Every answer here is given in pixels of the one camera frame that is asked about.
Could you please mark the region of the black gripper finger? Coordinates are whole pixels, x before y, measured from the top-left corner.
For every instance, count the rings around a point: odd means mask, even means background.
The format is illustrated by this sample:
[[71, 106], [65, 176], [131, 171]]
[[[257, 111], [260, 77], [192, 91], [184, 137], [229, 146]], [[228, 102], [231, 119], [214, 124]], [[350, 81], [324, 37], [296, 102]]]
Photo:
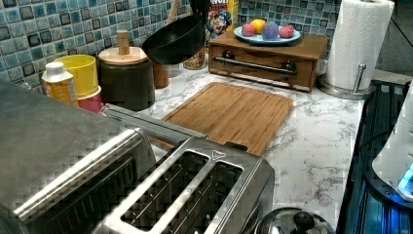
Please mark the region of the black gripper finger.
[[206, 20], [210, 0], [189, 0], [193, 16], [197, 20]]

